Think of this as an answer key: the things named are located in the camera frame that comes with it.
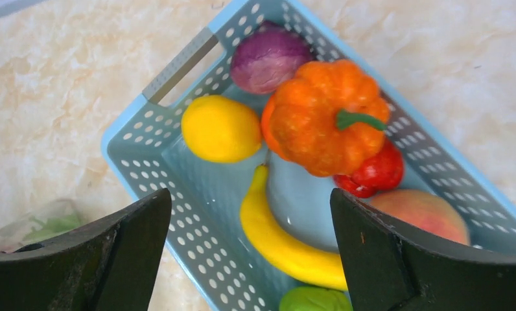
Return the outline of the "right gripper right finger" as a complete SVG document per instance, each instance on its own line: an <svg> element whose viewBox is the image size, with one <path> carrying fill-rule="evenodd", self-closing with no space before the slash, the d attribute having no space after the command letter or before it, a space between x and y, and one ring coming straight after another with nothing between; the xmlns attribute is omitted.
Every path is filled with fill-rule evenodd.
<svg viewBox="0 0 516 311"><path fill-rule="evenodd" d="M438 237L340 189L330 207L355 310L516 310L516 256Z"/></svg>

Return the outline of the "green toy grapes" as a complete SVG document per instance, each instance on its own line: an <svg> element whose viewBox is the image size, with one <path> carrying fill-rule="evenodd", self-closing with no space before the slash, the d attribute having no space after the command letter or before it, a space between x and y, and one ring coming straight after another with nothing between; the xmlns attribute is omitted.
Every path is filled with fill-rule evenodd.
<svg viewBox="0 0 516 311"><path fill-rule="evenodd" d="M41 226L38 230L32 228L31 232L23 237L22 241L29 244L47 240L82 226L81 219L75 213L63 217L48 218L45 222L35 216L31 216L29 220Z"/></svg>

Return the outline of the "small yellow toy lemon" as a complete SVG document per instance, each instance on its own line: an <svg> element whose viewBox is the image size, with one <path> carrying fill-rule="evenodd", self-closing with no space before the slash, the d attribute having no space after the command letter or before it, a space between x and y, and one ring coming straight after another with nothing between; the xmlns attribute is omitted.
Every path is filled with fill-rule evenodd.
<svg viewBox="0 0 516 311"><path fill-rule="evenodd" d="M236 163L262 147L256 112L222 95L195 99L182 115L181 131L194 155L214 163Z"/></svg>

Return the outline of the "clear dotted zip bag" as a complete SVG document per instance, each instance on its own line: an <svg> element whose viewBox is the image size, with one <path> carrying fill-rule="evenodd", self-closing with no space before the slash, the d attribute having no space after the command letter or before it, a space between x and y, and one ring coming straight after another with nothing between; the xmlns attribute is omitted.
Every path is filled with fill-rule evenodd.
<svg viewBox="0 0 516 311"><path fill-rule="evenodd" d="M24 214L14 222L0 228L0 253L13 253L24 246L30 245L22 241L23 237L31 232L32 228L36 230L41 228L40 225L29 220L31 216L45 222L48 218L63 217L73 213L79 216L82 225L87 223L86 217L79 211L76 203L70 199L51 201L35 211Z"/></svg>

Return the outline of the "blue perforated plastic basket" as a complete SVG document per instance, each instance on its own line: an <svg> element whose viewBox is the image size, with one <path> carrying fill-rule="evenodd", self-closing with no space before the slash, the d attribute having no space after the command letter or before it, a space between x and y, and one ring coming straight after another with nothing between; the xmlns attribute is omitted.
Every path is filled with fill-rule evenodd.
<svg viewBox="0 0 516 311"><path fill-rule="evenodd" d="M186 107L224 95L261 111L265 95L231 80L235 47L263 21L301 35L320 60L349 58L380 84L392 117L387 136L403 151L402 187L451 202L484 253L516 255L516 206L412 105L298 1L232 1L112 122L102 153L135 199L167 188L173 204L167 246L214 310L275 310L298 281L271 266L246 239L239 207L265 148L234 164L210 163L180 133Z"/></svg>

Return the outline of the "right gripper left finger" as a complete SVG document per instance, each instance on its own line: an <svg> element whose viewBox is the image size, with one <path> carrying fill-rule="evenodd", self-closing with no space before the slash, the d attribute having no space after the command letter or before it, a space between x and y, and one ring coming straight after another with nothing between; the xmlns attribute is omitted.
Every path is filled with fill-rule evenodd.
<svg viewBox="0 0 516 311"><path fill-rule="evenodd" d="M0 310L146 310L169 230L160 189L62 235L0 253Z"/></svg>

